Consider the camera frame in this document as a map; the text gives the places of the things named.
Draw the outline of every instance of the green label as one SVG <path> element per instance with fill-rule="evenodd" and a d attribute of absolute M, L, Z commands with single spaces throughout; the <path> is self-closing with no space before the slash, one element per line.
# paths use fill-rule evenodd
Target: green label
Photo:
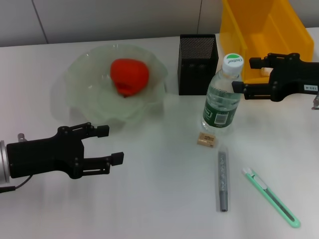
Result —
<path fill-rule="evenodd" d="M 205 103 L 203 117 L 206 123 L 216 128 L 229 126 L 234 118 L 237 107 L 230 111 L 220 111 Z"/>

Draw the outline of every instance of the eraser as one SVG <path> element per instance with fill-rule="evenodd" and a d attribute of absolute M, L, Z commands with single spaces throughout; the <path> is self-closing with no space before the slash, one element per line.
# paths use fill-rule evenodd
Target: eraser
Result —
<path fill-rule="evenodd" d="M 207 147 L 211 147 L 213 148 L 216 142 L 216 137 L 211 135 L 211 134 L 207 134 L 207 133 L 200 133 L 198 140 L 197 140 L 197 144 L 200 145 L 204 145 Z"/>
<path fill-rule="evenodd" d="M 263 67 L 260 70 L 260 74 L 261 74 L 261 76 L 269 77 L 272 70 L 273 70 L 273 68 Z"/>

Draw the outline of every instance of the white table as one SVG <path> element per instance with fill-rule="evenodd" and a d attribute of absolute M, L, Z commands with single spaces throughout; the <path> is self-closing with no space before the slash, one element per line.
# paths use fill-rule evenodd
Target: white table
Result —
<path fill-rule="evenodd" d="M 309 32 L 319 54 L 319 28 Z M 86 156 L 125 153 L 123 165 L 112 167 L 110 175 L 72 180 L 51 172 L 1 194 L 1 238 L 319 238 L 319 112 L 311 110 L 313 95 L 240 103 L 234 131 L 225 138 L 229 212 L 220 213 L 216 149 L 196 144 L 205 96 L 177 95 L 179 38 L 117 42 L 151 50 L 165 63 L 169 94 L 163 110 L 134 127 L 111 129 L 108 138 L 84 141 Z M 16 142 L 20 132 L 28 140 L 50 137 L 61 125 L 84 122 L 57 97 L 63 93 L 61 74 L 79 55 L 105 43 L 0 48 L 1 139 Z M 241 174 L 247 166 L 300 219 L 299 229 L 291 228 Z"/>

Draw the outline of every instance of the black mesh pen holder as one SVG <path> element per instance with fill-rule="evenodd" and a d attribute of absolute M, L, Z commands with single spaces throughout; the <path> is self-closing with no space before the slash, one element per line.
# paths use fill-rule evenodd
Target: black mesh pen holder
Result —
<path fill-rule="evenodd" d="M 206 95 L 217 63 L 214 34 L 181 35 L 177 72 L 179 95 Z"/>

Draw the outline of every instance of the yellow container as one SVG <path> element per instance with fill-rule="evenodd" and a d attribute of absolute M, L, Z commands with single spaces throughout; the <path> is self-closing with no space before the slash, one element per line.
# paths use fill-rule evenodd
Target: yellow container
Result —
<path fill-rule="evenodd" d="M 314 41 L 288 0 L 223 0 L 223 5 L 220 43 L 225 54 L 243 56 L 245 83 L 269 80 L 261 70 L 250 69 L 251 57 L 297 52 L 303 61 L 312 61 Z"/>

